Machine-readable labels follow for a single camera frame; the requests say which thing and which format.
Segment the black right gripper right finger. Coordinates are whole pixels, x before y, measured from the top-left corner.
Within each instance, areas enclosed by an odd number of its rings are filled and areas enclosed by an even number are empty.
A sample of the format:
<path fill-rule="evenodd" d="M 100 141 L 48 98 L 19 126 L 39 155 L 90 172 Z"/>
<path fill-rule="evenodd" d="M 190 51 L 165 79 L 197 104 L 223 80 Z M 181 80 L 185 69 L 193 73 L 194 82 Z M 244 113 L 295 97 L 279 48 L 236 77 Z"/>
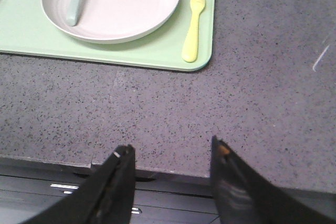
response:
<path fill-rule="evenodd" d="M 271 184 L 223 140 L 212 137 L 211 189 L 221 223 L 335 223 L 335 197 L 309 194 L 308 206 Z"/>

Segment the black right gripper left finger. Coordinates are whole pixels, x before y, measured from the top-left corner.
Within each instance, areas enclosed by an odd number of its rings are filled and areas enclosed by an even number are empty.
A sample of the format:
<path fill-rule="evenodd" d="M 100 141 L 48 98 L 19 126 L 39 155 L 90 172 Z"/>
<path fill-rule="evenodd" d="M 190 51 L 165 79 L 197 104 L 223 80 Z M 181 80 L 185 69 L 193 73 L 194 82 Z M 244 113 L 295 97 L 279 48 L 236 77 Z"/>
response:
<path fill-rule="evenodd" d="M 135 149 L 118 146 L 72 194 L 28 223 L 129 223 L 135 192 Z"/>

